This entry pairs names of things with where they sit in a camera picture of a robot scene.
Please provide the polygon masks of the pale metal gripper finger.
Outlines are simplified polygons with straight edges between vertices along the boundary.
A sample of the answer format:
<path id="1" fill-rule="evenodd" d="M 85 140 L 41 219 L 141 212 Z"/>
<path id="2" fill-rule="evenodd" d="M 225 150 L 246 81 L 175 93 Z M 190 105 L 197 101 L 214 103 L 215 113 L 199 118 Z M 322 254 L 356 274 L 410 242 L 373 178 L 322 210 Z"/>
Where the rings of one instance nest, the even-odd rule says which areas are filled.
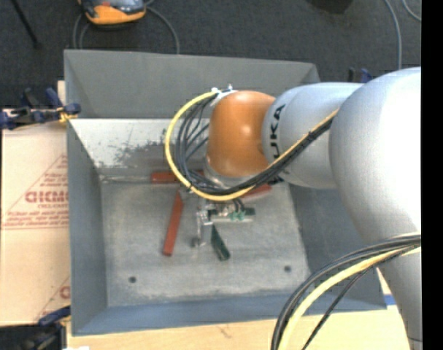
<path id="1" fill-rule="evenodd" d="M 202 247 L 211 243 L 212 220 L 207 210 L 199 210 L 196 213 L 197 234 L 191 241 L 192 247 Z"/>

